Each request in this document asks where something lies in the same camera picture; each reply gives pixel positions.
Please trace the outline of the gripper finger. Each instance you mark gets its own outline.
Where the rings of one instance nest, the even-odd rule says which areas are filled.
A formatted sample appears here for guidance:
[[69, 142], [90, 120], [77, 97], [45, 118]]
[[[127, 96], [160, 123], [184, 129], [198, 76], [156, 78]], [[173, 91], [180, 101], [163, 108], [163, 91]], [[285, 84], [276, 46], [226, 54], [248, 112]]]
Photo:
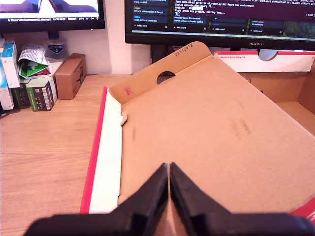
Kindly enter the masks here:
[[189, 236], [220, 236], [211, 217], [231, 213], [203, 192], [180, 167], [170, 164], [170, 193]]
[[113, 236], [152, 236], [168, 201], [168, 170], [163, 163], [112, 213]]

